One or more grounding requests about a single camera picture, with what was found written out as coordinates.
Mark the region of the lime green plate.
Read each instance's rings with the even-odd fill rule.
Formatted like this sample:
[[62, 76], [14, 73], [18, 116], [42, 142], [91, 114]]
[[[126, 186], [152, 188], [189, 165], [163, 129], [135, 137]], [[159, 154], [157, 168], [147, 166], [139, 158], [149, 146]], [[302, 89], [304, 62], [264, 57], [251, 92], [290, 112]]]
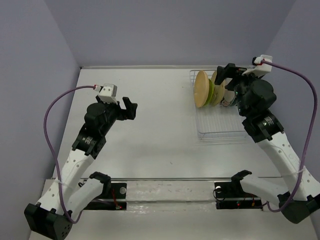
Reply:
[[212, 82], [212, 80], [209, 79], [208, 81], [209, 81], [209, 91], [208, 91], [208, 96], [207, 96], [207, 99], [206, 99], [204, 106], [207, 106], [212, 101], [212, 98], [214, 95], [214, 90], [215, 90], [215, 85]]

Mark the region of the large green rimmed lettered plate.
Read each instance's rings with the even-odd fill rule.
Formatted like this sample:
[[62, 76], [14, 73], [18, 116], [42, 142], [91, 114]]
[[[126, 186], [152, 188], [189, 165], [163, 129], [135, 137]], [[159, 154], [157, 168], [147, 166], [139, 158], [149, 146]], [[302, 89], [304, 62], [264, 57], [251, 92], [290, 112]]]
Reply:
[[224, 89], [224, 95], [220, 102], [223, 107], [233, 107], [236, 104], [236, 94], [233, 90]]

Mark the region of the beige plate with bird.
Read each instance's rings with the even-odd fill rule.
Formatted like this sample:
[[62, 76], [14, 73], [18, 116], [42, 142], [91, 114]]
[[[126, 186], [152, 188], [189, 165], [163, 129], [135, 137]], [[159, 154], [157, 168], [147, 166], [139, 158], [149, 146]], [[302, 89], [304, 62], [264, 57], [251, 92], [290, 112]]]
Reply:
[[224, 79], [220, 85], [216, 85], [215, 84], [216, 77], [217, 77], [217, 71], [215, 71], [211, 77], [211, 82], [213, 83], [213, 95], [210, 101], [211, 106], [218, 105], [222, 101], [226, 91], [225, 90], [226, 80]]

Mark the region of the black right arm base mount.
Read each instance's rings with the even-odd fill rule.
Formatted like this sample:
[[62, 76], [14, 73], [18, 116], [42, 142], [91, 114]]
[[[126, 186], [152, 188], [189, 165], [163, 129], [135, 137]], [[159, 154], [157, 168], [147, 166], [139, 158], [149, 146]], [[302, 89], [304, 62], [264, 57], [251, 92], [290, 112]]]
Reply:
[[242, 170], [231, 177], [230, 181], [216, 182], [212, 195], [217, 210], [259, 209], [264, 205], [261, 199], [251, 193], [243, 191], [241, 181], [252, 172]]

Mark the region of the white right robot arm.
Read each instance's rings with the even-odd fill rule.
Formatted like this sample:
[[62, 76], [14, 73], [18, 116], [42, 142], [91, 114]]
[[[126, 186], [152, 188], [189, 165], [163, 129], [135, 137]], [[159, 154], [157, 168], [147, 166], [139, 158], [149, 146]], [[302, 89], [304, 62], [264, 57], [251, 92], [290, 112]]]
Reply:
[[221, 201], [235, 196], [252, 194], [275, 205], [293, 224], [298, 224], [320, 208], [320, 183], [305, 167], [306, 152], [298, 157], [290, 145], [284, 127], [269, 110], [276, 101], [273, 86], [263, 76], [270, 73], [274, 63], [266, 58], [256, 58], [252, 69], [228, 63], [218, 66], [214, 83], [221, 85], [229, 78], [225, 87], [235, 94], [242, 125], [252, 140], [265, 152], [280, 173], [285, 187], [255, 177], [249, 170], [233, 175], [229, 182], [215, 189]]

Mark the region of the plain yellow plate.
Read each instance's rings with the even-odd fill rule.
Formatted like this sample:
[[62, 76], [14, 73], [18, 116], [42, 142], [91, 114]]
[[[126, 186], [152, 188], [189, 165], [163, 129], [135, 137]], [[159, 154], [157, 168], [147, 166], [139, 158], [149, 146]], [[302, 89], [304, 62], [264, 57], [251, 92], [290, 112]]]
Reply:
[[204, 70], [200, 70], [193, 85], [194, 103], [197, 108], [205, 106], [209, 93], [209, 77]]

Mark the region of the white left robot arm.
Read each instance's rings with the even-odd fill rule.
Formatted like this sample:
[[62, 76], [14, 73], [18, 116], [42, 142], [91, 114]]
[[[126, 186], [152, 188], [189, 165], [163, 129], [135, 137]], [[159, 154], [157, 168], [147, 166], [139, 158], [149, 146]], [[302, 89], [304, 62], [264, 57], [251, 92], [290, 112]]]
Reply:
[[111, 177], [101, 172], [92, 173], [83, 186], [80, 179], [98, 157], [106, 144], [106, 135], [116, 121], [134, 120], [137, 103], [123, 97], [119, 102], [98, 100], [87, 107], [81, 127], [68, 158], [57, 177], [35, 204], [28, 204], [24, 216], [31, 231], [51, 240], [64, 240], [82, 211], [97, 197], [104, 198], [111, 191]]

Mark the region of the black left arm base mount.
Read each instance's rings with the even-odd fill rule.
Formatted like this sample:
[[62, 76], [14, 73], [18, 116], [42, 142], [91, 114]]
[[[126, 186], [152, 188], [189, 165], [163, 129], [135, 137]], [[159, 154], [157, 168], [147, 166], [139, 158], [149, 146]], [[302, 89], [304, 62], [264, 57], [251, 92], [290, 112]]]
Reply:
[[88, 211], [125, 211], [127, 209], [127, 183], [111, 182], [110, 187], [102, 191], [84, 209]]

